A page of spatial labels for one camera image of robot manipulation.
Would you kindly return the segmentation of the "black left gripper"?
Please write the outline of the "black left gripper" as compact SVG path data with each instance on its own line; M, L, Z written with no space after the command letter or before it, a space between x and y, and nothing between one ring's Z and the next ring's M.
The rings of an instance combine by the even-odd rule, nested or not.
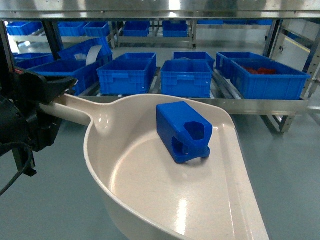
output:
M72 89L71 76L43 76L27 70L0 74L0 154L11 151L17 176L34 176L34 152L51 146L61 120L40 109Z

